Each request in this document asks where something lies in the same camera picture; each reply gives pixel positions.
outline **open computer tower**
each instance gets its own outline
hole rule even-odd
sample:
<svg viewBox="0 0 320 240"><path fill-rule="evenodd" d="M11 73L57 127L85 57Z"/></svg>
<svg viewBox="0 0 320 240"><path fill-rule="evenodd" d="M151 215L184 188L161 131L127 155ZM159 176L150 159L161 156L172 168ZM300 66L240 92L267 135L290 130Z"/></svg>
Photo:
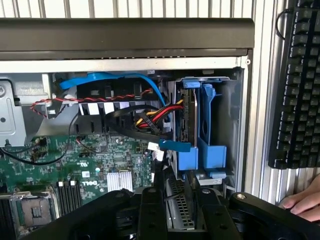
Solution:
<svg viewBox="0 0 320 240"><path fill-rule="evenodd" d="M172 166L168 196L187 170L226 198L244 189L251 19L2 19L0 35L0 190L20 196L13 232L112 190L137 193L154 168ZM17 220L39 189L48 215ZM172 224L188 228L179 199Z"/></svg>

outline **metal bracket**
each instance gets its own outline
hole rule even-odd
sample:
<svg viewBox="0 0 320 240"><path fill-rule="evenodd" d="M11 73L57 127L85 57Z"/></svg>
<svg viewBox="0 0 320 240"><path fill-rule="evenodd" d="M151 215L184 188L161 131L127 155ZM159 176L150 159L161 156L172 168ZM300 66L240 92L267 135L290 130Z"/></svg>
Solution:
<svg viewBox="0 0 320 240"><path fill-rule="evenodd" d="M52 75L44 73L42 74L42 83L43 86L46 87L47 89L47 93L48 93L48 97L50 99L53 98L53 93L52 93ZM60 92L60 94L56 94L57 97L63 97L64 93L63 91ZM47 116L48 119L54 119L57 117L57 115L60 112L60 109L62 107L62 102L60 101L51 101L45 104L45 114Z"/></svg>
<svg viewBox="0 0 320 240"><path fill-rule="evenodd" d="M22 147L27 137L22 107L15 106L9 81L0 81L0 90L0 147Z"/></svg>

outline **black keyboard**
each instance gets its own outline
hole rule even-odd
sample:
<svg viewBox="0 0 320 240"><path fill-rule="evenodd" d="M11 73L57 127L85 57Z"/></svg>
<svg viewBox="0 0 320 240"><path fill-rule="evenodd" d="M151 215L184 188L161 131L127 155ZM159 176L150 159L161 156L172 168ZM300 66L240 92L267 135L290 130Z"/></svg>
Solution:
<svg viewBox="0 0 320 240"><path fill-rule="evenodd" d="M288 14L268 165L320 167L320 0Z"/></svg>

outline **green circuit board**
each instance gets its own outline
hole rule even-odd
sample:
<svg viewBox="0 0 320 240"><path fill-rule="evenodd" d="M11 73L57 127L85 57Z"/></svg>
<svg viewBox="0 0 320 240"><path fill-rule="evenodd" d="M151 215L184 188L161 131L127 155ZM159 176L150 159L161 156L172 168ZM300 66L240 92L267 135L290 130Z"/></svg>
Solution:
<svg viewBox="0 0 320 240"><path fill-rule="evenodd" d="M35 144L35 138L26 147ZM28 150L16 155L37 163L52 161L65 151L67 136L46 137L46 144L37 147L34 154ZM147 187L152 184L152 156L146 152L147 142L120 136L118 134L88 135L81 141L94 151L92 153L70 137L65 157L57 163L33 166L11 159L0 158L0 184L5 183L8 192L29 191L42 186L56 186L59 181L77 181L80 185L82 204L86 204L108 192L108 173L131 172L132 187ZM18 151L23 148L6 148Z"/></svg>

